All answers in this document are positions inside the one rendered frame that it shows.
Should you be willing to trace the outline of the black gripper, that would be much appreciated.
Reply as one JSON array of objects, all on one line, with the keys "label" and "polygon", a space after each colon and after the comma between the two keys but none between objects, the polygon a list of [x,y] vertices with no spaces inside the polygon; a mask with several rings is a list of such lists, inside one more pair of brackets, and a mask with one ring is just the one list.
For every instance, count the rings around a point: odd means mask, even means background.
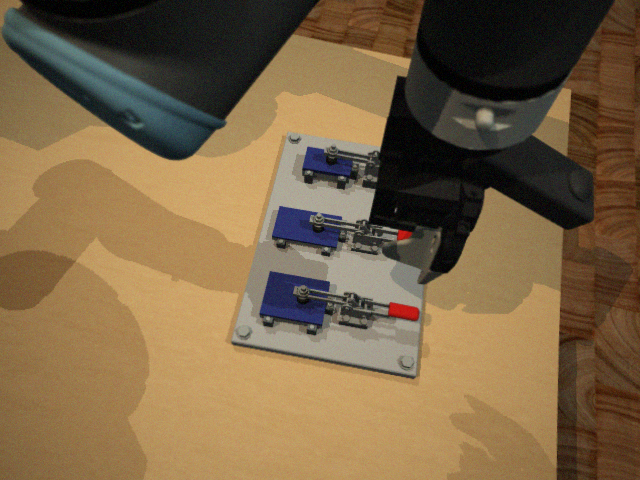
[{"label": "black gripper", "polygon": [[437,138],[408,108],[406,78],[396,79],[368,224],[412,232],[407,239],[385,243],[382,253],[422,270],[417,284],[425,285],[457,264],[490,188],[463,172],[464,159],[506,148],[468,149]]}]

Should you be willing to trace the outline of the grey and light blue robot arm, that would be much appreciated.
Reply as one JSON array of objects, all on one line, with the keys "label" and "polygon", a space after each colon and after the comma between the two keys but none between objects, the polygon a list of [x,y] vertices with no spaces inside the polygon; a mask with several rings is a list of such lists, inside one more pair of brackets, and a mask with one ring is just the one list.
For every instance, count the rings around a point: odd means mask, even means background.
[{"label": "grey and light blue robot arm", "polygon": [[[225,127],[320,0],[20,1],[4,15],[6,44],[110,127],[179,161]],[[437,138],[508,147],[464,159],[463,172],[566,230],[594,220],[593,174],[532,134],[614,1],[424,0],[406,78],[411,113]]]}]

